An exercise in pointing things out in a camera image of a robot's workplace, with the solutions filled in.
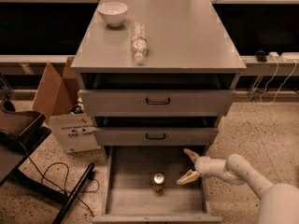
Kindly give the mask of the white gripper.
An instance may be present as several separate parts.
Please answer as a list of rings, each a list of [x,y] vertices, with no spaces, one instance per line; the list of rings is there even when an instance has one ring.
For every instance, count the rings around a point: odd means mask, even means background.
[[[212,159],[210,157],[200,157],[196,152],[184,148],[184,153],[195,163],[195,171],[190,169],[183,175],[178,181],[178,185],[186,185],[193,181],[196,181],[201,177],[221,177],[225,173],[226,160]]]

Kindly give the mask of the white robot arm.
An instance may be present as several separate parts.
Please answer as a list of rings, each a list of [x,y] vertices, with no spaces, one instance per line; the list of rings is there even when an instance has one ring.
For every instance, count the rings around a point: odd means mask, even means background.
[[[243,156],[232,154],[226,160],[200,156],[184,148],[194,169],[190,169],[178,181],[185,185],[199,177],[217,177],[235,184],[247,184],[261,201],[258,224],[299,224],[299,188],[290,184],[274,184],[259,173]]]

